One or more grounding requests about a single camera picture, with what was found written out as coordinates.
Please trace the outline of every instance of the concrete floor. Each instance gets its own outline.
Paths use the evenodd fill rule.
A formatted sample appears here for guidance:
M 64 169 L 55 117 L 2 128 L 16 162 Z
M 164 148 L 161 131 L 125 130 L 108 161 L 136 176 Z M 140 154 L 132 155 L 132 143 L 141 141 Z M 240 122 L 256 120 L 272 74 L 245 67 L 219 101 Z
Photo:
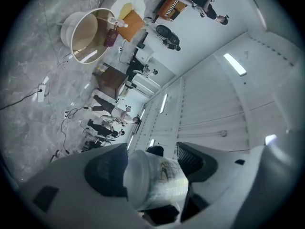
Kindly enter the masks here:
M 160 0 L 144 0 L 146 16 L 152 16 Z M 98 0 L 92 6 L 97 7 Z M 64 134 L 61 123 L 64 111 L 81 108 L 88 104 L 96 83 L 92 71 L 96 65 L 106 62 L 122 72 L 127 64 L 119 62 L 118 38 L 98 62 L 84 65 L 70 59 L 68 64 L 59 62 L 69 53 L 69 48 L 60 40 L 60 26 L 70 14 L 90 10 L 90 0 L 32 0 L 17 18 L 1 58 L 1 106 L 20 100 L 37 91 L 38 84 L 47 75 L 43 103 L 31 97 L 0 112 L 1 153 L 9 172 L 17 183 L 28 180 L 46 167 L 57 149 L 62 150 Z M 135 43 L 144 32 L 139 32 Z M 126 43 L 121 55 L 122 62 L 128 62 L 135 47 Z M 83 128 L 93 114 L 80 110 L 72 120 L 64 124 L 67 135 L 65 146 L 71 153 L 82 147 Z

